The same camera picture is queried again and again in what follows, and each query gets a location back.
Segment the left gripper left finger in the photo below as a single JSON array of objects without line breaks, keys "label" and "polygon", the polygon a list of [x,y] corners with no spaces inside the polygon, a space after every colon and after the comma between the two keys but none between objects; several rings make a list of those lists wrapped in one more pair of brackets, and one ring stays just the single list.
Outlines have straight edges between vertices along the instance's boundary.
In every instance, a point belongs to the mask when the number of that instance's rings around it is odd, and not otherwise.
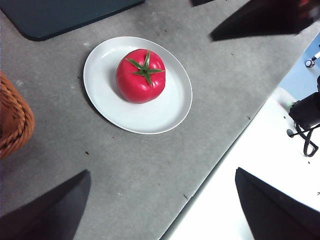
[{"label": "left gripper left finger", "polygon": [[72,240],[91,189],[86,169],[0,218],[2,240]]}]

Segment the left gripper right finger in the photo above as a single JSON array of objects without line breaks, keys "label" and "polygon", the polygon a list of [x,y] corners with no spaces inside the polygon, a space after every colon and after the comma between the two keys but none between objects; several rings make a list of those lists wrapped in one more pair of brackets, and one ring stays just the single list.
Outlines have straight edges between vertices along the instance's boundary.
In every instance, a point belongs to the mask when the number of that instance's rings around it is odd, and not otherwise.
[{"label": "left gripper right finger", "polygon": [[318,240],[320,212],[242,168],[235,172],[241,208],[256,240]]}]

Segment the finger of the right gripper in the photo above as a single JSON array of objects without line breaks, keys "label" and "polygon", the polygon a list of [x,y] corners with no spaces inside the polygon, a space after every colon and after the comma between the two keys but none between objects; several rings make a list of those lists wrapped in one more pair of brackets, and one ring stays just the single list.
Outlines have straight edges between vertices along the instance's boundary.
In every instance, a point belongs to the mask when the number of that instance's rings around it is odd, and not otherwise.
[{"label": "finger of the right gripper", "polygon": [[200,6],[209,2],[212,2],[214,0],[191,0],[192,6],[196,7],[196,6]]},{"label": "finger of the right gripper", "polygon": [[318,0],[250,0],[211,33],[213,41],[297,35],[320,19]]}]

